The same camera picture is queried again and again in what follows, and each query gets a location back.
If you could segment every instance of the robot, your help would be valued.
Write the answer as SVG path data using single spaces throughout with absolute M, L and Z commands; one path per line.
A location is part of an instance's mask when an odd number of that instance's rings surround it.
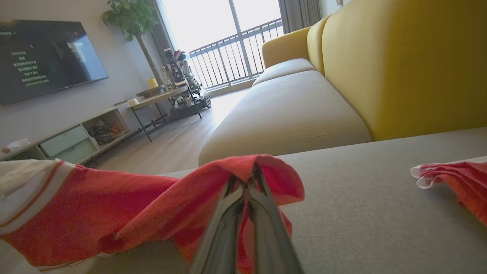
M 173 53 L 172 50 L 168 48 L 164 50 L 164 54 L 168 60 L 168 70 L 171 72 L 172 77 L 174 78 L 174 85 L 176 88 L 185 85 L 188 86 L 187 92 L 171 98 L 171 116 L 180 115 L 180 111 L 185 107 L 190 107 L 191 105 L 188 105 L 188 103 L 191 104 L 191 102 L 195 106 L 202 104 L 203 107 L 210 108 L 211 100 L 206 91 L 203 89 L 202 84 L 198 83 L 194 77 L 194 74 L 192 73 L 186 60 L 186 54 L 184 51 L 177 50 Z

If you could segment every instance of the sofa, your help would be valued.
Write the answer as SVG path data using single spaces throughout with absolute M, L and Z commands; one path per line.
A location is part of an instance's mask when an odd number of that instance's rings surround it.
M 485 156 L 486 140 L 487 128 L 477 128 L 278 156 L 304 185 L 304 201 L 281 207 L 304 272 L 487 273 L 487 228 L 448 186 L 420 189 L 409 171 Z M 89 273 L 184 273 L 187 266 L 166 241 L 98 259 Z
M 199 164 L 487 126 L 487 1 L 354 0 L 267 41 Z

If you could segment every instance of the plant trunk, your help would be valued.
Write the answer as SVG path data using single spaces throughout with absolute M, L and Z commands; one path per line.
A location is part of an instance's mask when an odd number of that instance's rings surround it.
M 139 41 L 140 47 L 142 48 L 142 51 L 144 52 L 144 55 L 146 56 L 147 62 L 149 63 L 150 69 L 152 70 L 152 73 L 154 73 L 154 77 L 159 85 L 165 84 L 164 81 L 162 80 L 162 76 L 159 73 L 159 69 L 156 67 L 154 63 L 154 59 L 152 59 L 152 56 L 150 55 L 149 50 L 147 49 L 147 45 L 142 38 L 141 34 L 136 34 L 135 37 L 137 38 L 137 41 Z

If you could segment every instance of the balcony railing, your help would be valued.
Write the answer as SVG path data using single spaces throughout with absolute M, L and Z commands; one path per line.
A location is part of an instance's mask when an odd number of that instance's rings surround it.
M 262 44 L 281 35 L 281 19 L 273 20 L 191 51 L 188 63 L 206 89 L 252 79 L 264 70 Z

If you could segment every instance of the television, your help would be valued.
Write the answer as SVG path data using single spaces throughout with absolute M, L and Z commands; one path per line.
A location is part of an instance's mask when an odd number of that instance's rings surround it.
M 81 22 L 0 20 L 0 104 L 106 78 Z

